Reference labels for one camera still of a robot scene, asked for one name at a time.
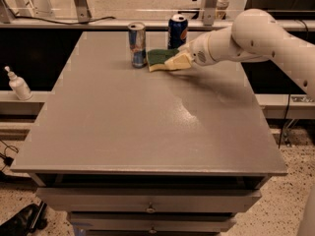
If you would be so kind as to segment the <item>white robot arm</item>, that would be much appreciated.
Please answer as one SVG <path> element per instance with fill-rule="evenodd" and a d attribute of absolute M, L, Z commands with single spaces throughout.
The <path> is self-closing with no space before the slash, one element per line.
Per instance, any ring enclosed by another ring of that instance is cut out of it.
<path fill-rule="evenodd" d="M 267 12 L 250 9 L 240 13 L 228 28 L 201 34 L 182 45 L 166 61 L 168 67 L 183 69 L 195 64 L 215 65 L 222 61 L 270 60 L 307 95 L 315 96 L 315 45 L 291 35 Z M 265 186 L 272 196 L 253 213 L 221 236 L 315 236 L 315 175 L 292 173 L 282 181 Z"/>

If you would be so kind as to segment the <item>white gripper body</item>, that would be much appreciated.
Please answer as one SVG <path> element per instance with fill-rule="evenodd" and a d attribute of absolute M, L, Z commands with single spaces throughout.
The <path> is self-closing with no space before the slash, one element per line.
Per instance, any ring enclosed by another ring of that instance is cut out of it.
<path fill-rule="evenodd" d="M 209 32 L 203 33 L 188 43 L 188 49 L 193 61 L 200 66 L 216 64 L 210 52 L 210 36 Z"/>

